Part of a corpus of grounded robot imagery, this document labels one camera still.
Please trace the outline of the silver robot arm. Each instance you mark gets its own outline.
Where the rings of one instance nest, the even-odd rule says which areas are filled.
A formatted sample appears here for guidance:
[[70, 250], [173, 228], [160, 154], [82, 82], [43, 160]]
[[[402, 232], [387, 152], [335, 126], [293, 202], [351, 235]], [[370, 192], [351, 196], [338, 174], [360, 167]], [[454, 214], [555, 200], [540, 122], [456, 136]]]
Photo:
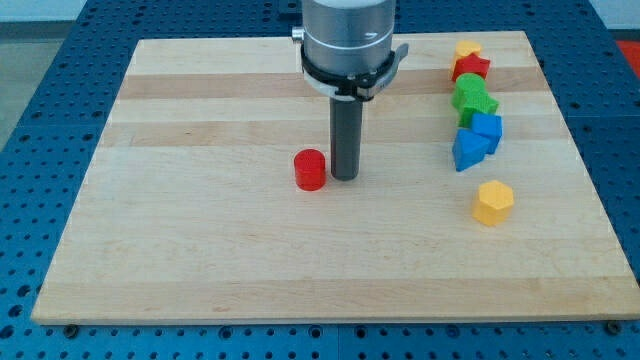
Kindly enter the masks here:
[[303, 69], [338, 77], [386, 72], [395, 8], [395, 0], [302, 0]]

